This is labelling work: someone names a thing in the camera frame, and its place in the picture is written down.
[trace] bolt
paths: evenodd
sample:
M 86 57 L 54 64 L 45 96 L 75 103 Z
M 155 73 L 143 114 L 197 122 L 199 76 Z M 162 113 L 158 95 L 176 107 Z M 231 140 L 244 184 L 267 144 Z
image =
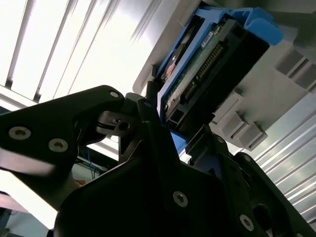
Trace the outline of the bolt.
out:
M 151 104 L 149 104 L 148 102 L 145 102 L 144 103 L 146 106 L 148 106 L 148 107 L 151 107 L 152 105 Z
M 65 152 L 68 149 L 68 143 L 60 138 L 54 138 L 49 141 L 48 147 L 53 152 Z
M 31 136 L 31 131 L 26 127 L 13 127 L 9 130 L 9 136 L 14 140 L 25 140 Z
M 249 217 L 247 217 L 246 215 L 242 214 L 239 216 L 239 219 L 242 223 L 242 225 L 249 231 L 253 231 L 255 229 L 252 221 L 250 220 Z
M 180 191 L 175 191 L 173 193 L 173 200 L 176 204 L 178 204 L 180 207 L 186 207 L 188 205 L 188 199 L 184 195 L 184 193 Z
M 118 98 L 118 96 L 119 96 L 119 94 L 117 94 L 117 93 L 114 92 L 114 91 L 111 91 L 111 92 L 110 92 L 110 95 L 112 95 L 112 96 L 115 97 L 115 98 Z
M 243 157 L 245 158 L 246 161 L 251 162 L 251 159 L 248 155 L 244 155 Z
M 221 137 L 217 137 L 217 140 L 218 140 L 220 143 L 224 143 L 224 142 L 225 142 L 224 139 L 221 138 Z

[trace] ventilation slot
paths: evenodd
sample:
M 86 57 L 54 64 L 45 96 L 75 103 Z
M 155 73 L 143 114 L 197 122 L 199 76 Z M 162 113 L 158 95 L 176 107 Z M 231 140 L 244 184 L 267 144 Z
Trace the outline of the ventilation slot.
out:
M 309 93 L 316 92 L 316 65 L 292 49 L 276 69 Z

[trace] black metal bracket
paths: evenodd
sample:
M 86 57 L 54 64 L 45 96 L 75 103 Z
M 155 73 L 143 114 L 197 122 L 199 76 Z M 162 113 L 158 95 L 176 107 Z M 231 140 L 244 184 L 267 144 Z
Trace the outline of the black metal bracket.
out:
M 4 114 L 0 124 L 0 174 L 58 211 L 55 237 L 105 228 L 117 236 L 316 236 L 251 158 L 232 156 L 208 125 L 186 147 L 190 165 L 182 163 L 156 107 L 137 94 L 100 86 Z M 79 188 L 71 177 L 78 147 L 107 134 L 119 136 L 119 165 Z

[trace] blue drive tray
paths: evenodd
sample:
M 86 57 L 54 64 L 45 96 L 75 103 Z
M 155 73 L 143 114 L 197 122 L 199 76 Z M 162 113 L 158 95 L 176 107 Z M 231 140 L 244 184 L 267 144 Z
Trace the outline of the blue drive tray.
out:
M 276 45 L 282 41 L 283 35 L 278 25 L 273 22 L 273 17 L 262 8 L 248 7 L 248 8 L 239 8 L 239 9 L 228 9 L 228 8 L 218 8 L 218 7 L 209 7 L 209 6 L 199 7 L 195 11 L 194 15 L 204 18 L 205 20 L 203 24 L 201 25 L 199 31 L 193 38 L 192 42 L 190 43 L 189 47 L 187 48 L 186 52 L 180 59 L 176 68 L 174 69 L 172 76 L 163 85 L 162 89 L 158 93 L 157 110 L 160 114 L 161 119 L 164 118 L 163 101 L 166 95 L 168 95 L 168 93 L 170 92 L 173 84 L 176 82 L 176 79 L 179 77 L 179 75 L 183 71 L 189 59 L 193 56 L 194 52 L 201 45 L 205 37 L 207 37 L 207 34 L 209 30 L 211 29 L 212 25 L 214 23 L 219 23 L 225 14 L 231 15 L 233 18 L 239 21 L 246 30 L 250 31 L 257 37 L 266 41 L 270 45 Z M 173 45 L 171 51 L 168 53 L 168 55 L 166 56 L 166 58 L 164 59 L 160 67 L 158 68 L 157 75 L 160 75 L 161 72 L 166 67 L 174 49 L 178 46 L 179 42 L 181 41 L 190 22 L 191 21 L 189 21 L 188 24 L 183 28 L 176 43 Z M 175 146 L 177 148 L 177 151 L 178 153 L 180 153 L 185 148 L 186 140 L 184 137 L 181 137 L 173 132 L 172 132 L 172 137 L 173 137 Z

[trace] blue cable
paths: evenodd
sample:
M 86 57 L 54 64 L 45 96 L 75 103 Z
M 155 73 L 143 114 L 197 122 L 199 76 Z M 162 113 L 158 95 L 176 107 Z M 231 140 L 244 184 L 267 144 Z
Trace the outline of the blue cable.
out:
M 87 159 L 87 158 L 85 157 L 84 153 L 83 153 L 81 150 L 80 150 L 80 152 L 81 152 L 81 154 L 83 155 L 83 158 Z M 88 150 L 88 161 L 89 161 L 89 163 L 90 163 L 91 177 L 94 179 L 94 177 L 93 177 L 93 172 L 92 172 L 92 167 L 93 167 L 93 165 L 92 165 L 91 160 L 90 160 L 90 150 Z

